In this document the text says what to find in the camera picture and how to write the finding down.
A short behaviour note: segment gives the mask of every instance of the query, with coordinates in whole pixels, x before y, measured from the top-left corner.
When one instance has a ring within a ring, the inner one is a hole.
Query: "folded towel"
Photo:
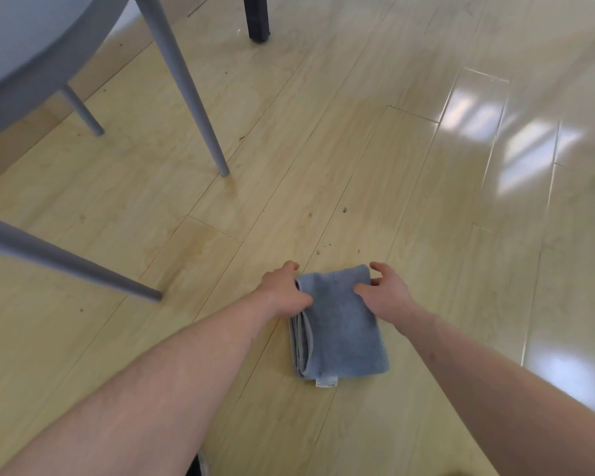
[[[353,286],[371,283],[365,265],[297,278],[313,305],[289,320],[293,363],[303,379],[331,379],[385,373],[388,354],[377,320]]]

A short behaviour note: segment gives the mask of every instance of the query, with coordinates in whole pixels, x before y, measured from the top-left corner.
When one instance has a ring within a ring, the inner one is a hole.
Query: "dark chair leg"
[[[263,43],[269,39],[269,13],[266,0],[243,0],[249,38],[254,42]]]
[[[1,221],[0,254],[28,260],[154,302],[163,298],[163,294],[156,289],[112,272]]]

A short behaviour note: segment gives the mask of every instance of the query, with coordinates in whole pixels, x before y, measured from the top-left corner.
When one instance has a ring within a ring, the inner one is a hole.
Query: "chair leg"
[[[135,0],[222,176],[229,167],[159,0]]]
[[[243,0],[245,3],[245,15],[247,17],[247,30],[249,38],[257,43],[263,43],[269,39],[269,13],[266,8],[266,0]]]
[[[75,92],[73,92],[73,89],[69,87],[68,84],[60,88],[59,93],[61,93],[66,101],[70,103],[71,107],[73,107],[73,110],[78,112],[84,123],[88,125],[88,128],[90,128],[90,130],[92,130],[97,137],[99,135],[103,135],[103,127],[99,124],[95,117],[93,117],[93,114],[86,108],[84,102],[77,96]]]
[[[0,221],[0,254],[28,260],[80,279],[158,302],[163,294]]]

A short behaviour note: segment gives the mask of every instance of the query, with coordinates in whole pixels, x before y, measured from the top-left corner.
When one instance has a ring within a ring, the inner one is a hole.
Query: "towel label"
[[[337,387],[337,376],[319,377],[315,380],[315,387],[317,388],[333,388]]]

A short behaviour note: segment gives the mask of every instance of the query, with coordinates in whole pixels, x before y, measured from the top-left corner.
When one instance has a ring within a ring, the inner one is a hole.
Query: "forearm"
[[[182,329],[39,434],[1,475],[185,474],[271,309],[253,293]]]
[[[397,329],[500,476],[595,474],[595,413],[420,308]]]

